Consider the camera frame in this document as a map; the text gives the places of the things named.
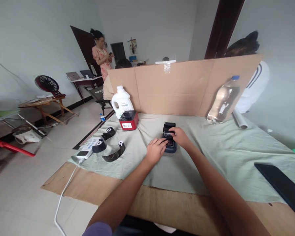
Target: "fan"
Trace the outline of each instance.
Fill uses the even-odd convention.
[[[35,78],[36,85],[46,92],[50,92],[54,97],[61,97],[64,94],[59,92],[58,83],[51,77],[46,75],[38,75]]]

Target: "cardboard partition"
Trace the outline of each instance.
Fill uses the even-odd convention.
[[[263,55],[226,57],[109,70],[111,85],[122,85],[141,113],[207,116],[219,88],[239,75],[242,95]],[[232,112],[240,96],[234,102]]]

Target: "light green tablecloth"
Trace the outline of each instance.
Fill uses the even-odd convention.
[[[229,181],[246,201],[283,202],[254,167],[254,162],[276,165],[295,183],[295,153],[265,133],[255,124],[239,129],[230,119],[223,124],[212,125],[204,117],[139,114],[138,128],[122,131],[116,116],[112,116],[94,135],[99,137],[112,126],[117,133],[106,142],[107,149],[93,153],[81,167],[102,175],[124,179],[144,158],[147,144],[162,134],[164,122],[174,122],[183,128],[191,141],[201,148],[210,163]],[[118,150],[118,141],[126,145],[125,153],[108,163],[101,155]],[[178,146],[175,154],[165,153],[145,179],[144,185],[207,195],[207,189],[187,152]]]

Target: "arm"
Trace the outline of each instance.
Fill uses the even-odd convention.
[[[114,54],[112,53],[110,56],[109,56],[109,58],[108,58],[108,61],[110,62],[110,63],[112,63],[112,58],[114,57]]]
[[[95,222],[108,224],[112,231],[118,227],[130,209],[144,179],[164,154],[168,142],[164,140],[155,138],[149,143],[143,161],[99,206],[87,228]]]
[[[112,58],[110,57],[110,59],[109,59],[109,55],[105,55],[103,58],[101,58],[101,59],[99,59],[99,57],[95,57],[95,60],[96,60],[96,62],[97,62],[97,64],[100,66],[100,65],[102,65],[103,63],[105,63],[105,61],[106,60],[108,60],[109,62],[110,62],[110,59],[111,59],[111,61],[112,61]]]
[[[259,218],[239,193],[210,164],[205,156],[178,127],[171,128],[173,139],[183,147],[193,160],[215,205],[225,218],[233,235],[270,236]]]

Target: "person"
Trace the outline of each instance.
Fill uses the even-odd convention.
[[[102,79],[105,82],[108,76],[108,70],[111,69],[110,63],[114,54],[108,54],[105,45],[105,37],[99,30],[91,29],[90,33],[92,34],[95,40],[95,46],[92,48],[93,58],[100,66]]]
[[[120,59],[117,62],[115,69],[130,68],[130,67],[132,67],[131,62],[128,59],[124,58],[124,59]],[[109,75],[106,77],[106,80],[104,82],[103,93],[104,93],[103,94],[104,100],[111,100],[114,95],[114,90],[112,88]]]
[[[174,141],[185,149],[193,160],[232,235],[270,236],[249,205],[210,164],[185,132],[179,127],[173,127],[169,131],[175,132],[171,134]],[[167,142],[165,139],[155,138],[148,144],[145,158],[98,207],[83,236],[113,235],[130,209],[144,179],[164,154]]]
[[[245,38],[242,38],[229,46],[224,57],[256,54],[256,51],[260,46],[257,38],[258,31],[253,31]],[[269,79],[269,66],[265,61],[261,61],[236,105],[236,108],[240,113],[246,113],[258,100],[265,90]]]

